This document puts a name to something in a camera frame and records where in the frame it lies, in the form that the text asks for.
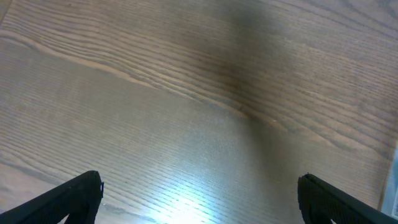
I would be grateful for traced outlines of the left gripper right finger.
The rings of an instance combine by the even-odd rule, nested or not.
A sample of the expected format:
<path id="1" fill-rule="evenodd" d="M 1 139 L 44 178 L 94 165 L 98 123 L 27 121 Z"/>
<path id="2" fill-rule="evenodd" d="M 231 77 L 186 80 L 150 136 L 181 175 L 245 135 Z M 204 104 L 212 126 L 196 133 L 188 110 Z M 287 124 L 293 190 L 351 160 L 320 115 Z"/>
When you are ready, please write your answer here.
<path id="1" fill-rule="evenodd" d="M 305 224 L 397 224 L 397 220 L 313 174 L 298 178 L 298 205 Z"/>

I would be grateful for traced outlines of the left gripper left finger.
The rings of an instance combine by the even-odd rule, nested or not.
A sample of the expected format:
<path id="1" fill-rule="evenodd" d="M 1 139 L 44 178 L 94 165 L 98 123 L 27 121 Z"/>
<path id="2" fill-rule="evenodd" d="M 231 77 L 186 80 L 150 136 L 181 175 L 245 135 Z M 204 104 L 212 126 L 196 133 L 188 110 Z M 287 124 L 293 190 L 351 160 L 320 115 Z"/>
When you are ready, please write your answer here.
<path id="1" fill-rule="evenodd" d="M 94 224 L 103 198 L 99 172 L 89 170 L 22 205 L 1 214 L 1 223 Z"/>

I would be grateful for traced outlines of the clear plastic container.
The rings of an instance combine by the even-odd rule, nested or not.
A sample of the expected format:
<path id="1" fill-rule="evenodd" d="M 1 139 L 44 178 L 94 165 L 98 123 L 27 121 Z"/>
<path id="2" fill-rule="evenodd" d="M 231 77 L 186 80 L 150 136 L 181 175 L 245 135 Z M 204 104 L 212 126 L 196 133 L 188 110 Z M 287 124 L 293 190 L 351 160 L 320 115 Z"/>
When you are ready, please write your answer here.
<path id="1" fill-rule="evenodd" d="M 395 150 L 386 182 L 381 212 L 397 220 L 398 151 Z"/>

